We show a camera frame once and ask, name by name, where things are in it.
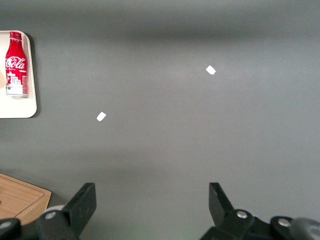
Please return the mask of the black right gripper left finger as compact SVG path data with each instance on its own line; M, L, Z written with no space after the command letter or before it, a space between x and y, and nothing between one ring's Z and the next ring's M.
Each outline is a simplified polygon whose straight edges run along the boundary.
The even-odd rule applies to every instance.
M96 185L85 183L62 209L45 211L36 221L40 240L78 240L97 207Z

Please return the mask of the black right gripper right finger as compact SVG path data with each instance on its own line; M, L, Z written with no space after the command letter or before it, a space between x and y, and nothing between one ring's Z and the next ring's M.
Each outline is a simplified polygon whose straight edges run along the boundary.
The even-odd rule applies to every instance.
M235 209L221 185L209 184L208 207L214 222L202 240L270 240L269 224L248 211Z

